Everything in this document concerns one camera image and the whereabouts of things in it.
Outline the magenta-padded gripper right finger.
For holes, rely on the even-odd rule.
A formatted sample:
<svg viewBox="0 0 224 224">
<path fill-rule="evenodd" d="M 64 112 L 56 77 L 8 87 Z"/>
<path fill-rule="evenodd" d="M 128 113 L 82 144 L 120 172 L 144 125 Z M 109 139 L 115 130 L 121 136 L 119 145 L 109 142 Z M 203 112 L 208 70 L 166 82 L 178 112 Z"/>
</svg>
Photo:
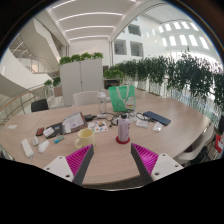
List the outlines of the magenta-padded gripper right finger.
<svg viewBox="0 0 224 224">
<path fill-rule="evenodd" d="M 131 144 L 131 154 L 139 170 L 143 185 L 152 183 L 182 169 L 182 166 L 168 154 L 157 154 L 135 143 Z"/>
</svg>

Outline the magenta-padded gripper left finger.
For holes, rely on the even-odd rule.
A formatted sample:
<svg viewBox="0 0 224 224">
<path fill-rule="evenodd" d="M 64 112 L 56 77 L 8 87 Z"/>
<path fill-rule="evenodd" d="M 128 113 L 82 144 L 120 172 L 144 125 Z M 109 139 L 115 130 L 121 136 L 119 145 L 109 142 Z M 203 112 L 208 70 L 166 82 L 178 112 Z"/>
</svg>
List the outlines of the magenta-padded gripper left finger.
<svg viewBox="0 0 224 224">
<path fill-rule="evenodd" d="M 93 145 L 90 144 L 66 157 L 56 157 L 45 170 L 81 186 L 93 155 Z"/>
</svg>

